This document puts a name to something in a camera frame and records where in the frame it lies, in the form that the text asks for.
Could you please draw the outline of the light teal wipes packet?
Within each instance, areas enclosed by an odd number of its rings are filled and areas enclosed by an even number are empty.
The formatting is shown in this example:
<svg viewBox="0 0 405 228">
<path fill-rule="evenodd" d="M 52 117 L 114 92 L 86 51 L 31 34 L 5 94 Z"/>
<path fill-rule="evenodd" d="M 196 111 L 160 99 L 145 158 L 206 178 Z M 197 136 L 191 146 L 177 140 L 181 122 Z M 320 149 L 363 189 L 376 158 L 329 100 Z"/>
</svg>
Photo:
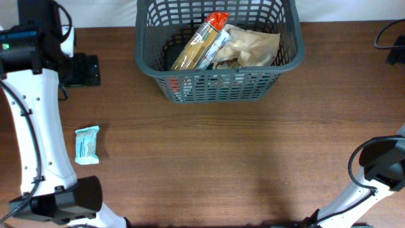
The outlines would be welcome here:
<svg viewBox="0 0 405 228">
<path fill-rule="evenodd" d="M 79 165 L 94 165 L 99 163 L 96 155 L 98 126 L 78 129 L 76 133 L 75 162 Z"/>
</svg>

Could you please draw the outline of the red orange pasta package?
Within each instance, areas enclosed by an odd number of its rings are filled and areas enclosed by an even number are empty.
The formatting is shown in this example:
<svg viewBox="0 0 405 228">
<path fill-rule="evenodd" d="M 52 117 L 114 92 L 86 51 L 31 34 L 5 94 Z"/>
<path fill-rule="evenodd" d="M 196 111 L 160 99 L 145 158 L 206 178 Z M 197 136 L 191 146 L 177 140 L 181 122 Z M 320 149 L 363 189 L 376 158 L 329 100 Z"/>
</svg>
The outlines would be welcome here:
<svg viewBox="0 0 405 228">
<path fill-rule="evenodd" d="M 229 13 L 216 11 L 209 14 L 171 66 L 170 70 L 197 70 L 204 56 L 214 47 Z"/>
</svg>

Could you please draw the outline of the colourful tissue pack bundle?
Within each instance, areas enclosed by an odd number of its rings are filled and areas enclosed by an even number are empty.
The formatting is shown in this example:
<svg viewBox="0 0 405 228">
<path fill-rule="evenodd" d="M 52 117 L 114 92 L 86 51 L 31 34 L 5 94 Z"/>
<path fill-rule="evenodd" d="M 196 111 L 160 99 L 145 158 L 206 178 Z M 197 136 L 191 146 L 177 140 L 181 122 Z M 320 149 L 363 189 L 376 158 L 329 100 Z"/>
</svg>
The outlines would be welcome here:
<svg viewBox="0 0 405 228">
<path fill-rule="evenodd" d="M 197 70 L 205 70 L 213 61 L 220 48 L 228 41 L 230 35 L 226 30 L 222 30 L 211 47 L 206 51 L 201 61 L 198 63 Z"/>
</svg>

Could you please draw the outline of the brown chocolate snack pouch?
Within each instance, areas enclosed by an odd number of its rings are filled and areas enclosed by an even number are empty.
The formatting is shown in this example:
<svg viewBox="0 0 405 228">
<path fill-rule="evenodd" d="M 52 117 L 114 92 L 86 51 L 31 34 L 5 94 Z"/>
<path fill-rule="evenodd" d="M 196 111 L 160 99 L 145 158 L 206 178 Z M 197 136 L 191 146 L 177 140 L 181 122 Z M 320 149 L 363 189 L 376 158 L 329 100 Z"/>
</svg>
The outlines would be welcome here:
<svg viewBox="0 0 405 228">
<path fill-rule="evenodd" d="M 213 60 L 212 63 L 215 70 L 236 70 L 239 68 L 245 68 L 239 63 L 238 58 L 232 58 L 229 60 Z"/>
</svg>

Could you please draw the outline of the beige kraft paper pouch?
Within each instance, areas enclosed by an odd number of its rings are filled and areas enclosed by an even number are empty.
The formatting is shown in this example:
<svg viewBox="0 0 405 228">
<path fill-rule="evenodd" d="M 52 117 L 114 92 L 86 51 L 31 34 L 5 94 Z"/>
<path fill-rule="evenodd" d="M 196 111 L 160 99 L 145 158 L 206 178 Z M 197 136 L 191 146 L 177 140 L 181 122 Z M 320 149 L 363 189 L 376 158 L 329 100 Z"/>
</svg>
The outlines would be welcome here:
<svg viewBox="0 0 405 228">
<path fill-rule="evenodd" d="M 230 37 L 213 60 L 238 58 L 245 68 L 268 67 L 275 61 L 280 46 L 280 33 L 244 30 L 231 24 L 226 24 L 225 30 Z"/>
</svg>

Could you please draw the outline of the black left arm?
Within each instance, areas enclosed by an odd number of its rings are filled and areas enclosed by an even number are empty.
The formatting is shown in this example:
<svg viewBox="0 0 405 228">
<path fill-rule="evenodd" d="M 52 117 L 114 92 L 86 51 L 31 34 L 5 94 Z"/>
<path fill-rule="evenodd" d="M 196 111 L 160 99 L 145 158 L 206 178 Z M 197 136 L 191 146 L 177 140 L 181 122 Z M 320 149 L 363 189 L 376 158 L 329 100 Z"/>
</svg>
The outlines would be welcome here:
<svg viewBox="0 0 405 228">
<path fill-rule="evenodd" d="M 75 31 L 53 0 L 19 0 L 18 25 L 1 32 L 1 89 L 13 117 L 21 195 L 8 217 L 69 227 L 129 227 L 103 201 L 96 176 L 78 178 L 66 150 L 59 102 L 66 88 L 98 86 L 95 55 L 76 53 Z"/>
</svg>

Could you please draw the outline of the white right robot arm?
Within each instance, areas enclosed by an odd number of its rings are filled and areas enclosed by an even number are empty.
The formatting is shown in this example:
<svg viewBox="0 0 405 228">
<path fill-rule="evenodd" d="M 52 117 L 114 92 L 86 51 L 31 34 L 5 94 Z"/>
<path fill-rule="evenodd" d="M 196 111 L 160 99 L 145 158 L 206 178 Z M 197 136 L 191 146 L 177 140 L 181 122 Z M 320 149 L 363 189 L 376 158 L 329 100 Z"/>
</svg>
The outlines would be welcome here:
<svg viewBox="0 0 405 228">
<path fill-rule="evenodd" d="M 351 183 L 327 206 L 304 220 L 303 227 L 356 227 L 382 199 L 404 189 L 404 127 L 396 135 L 373 137 L 349 158 Z"/>
</svg>

